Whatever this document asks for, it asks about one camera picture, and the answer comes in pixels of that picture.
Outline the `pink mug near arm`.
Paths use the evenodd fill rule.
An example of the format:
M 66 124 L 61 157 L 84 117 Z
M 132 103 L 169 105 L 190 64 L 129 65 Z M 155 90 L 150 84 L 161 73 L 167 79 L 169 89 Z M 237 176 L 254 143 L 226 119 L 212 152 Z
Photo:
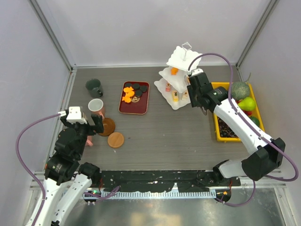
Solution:
M 85 146 L 93 146 L 92 136 L 88 136 Z

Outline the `black round cookies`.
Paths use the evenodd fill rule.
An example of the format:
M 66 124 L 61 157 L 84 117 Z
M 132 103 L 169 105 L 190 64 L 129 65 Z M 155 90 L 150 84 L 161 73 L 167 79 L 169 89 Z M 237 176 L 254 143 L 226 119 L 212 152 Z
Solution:
M 146 82 L 126 82 L 123 87 L 123 92 L 126 97 L 141 97 L 149 89 L 149 84 Z

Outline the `orange fish cookies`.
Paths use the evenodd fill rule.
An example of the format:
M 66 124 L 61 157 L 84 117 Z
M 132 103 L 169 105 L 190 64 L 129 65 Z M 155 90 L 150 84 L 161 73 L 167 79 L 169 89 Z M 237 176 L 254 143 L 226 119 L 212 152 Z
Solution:
M 179 69 L 177 68 L 172 68 L 170 70 L 171 75 L 176 75 L 178 73 Z M 134 98 L 140 98 L 143 93 L 146 93 L 148 91 L 148 86 L 146 85 L 140 85 L 139 83 L 126 83 L 123 88 L 123 92 L 125 93 L 124 96 L 122 97 L 121 101 L 125 103 L 131 103 L 134 102 Z M 170 83 L 166 82 L 166 92 L 171 91 L 171 85 Z

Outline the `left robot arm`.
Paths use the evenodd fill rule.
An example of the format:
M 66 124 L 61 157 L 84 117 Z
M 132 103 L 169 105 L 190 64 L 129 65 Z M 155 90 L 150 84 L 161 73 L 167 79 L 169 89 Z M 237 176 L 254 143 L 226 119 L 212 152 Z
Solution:
M 50 157 L 43 180 L 44 193 L 41 193 L 29 218 L 29 226 L 62 226 L 75 204 L 89 187 L 100 184 L 99 167 L 85 162 L 79 164 L 87 138 L 102 133 L 103 117 L 93 114 L 93 125 L 88 122 L 74 124 L 61 118 L 66 127 L 55 143 L 55 154 Z

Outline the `metal serving tongs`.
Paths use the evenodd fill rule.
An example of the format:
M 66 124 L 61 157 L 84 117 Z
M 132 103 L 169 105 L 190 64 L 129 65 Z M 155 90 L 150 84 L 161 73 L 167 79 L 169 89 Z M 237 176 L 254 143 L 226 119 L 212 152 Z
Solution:
M 202 106 L 200 109 L 201 109 L 203 115 L 207 115 L 207 109 L 205 107 Z

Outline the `cream cake slice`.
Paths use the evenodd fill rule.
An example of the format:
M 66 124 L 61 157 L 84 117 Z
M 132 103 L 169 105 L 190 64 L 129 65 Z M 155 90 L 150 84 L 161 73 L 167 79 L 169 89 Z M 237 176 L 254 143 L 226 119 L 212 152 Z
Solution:
M 183 92 L 182 94 L 182 101 L 187 101 L 189 99 L 188 91 Z

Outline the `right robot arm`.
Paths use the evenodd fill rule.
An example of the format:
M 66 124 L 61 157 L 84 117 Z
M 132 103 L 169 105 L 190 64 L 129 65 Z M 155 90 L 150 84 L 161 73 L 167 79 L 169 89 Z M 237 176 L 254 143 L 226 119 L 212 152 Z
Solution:
M 188 73 L 187 90 L 192 107 L 200 107 L 204 113 L 210 111 L 222 119 L 239 137 L 250 154 L 244 160 L 225 160 L 217 165 L 213 181 L 222 186 L 234 176 L 247 176 L 260 180 L 276 168 L 283 159 L 285 142 L 266 134 L 239 108 L 234 99 L 228 98 L 224 87 L 213 88 L 207 75 L 200 69 Z

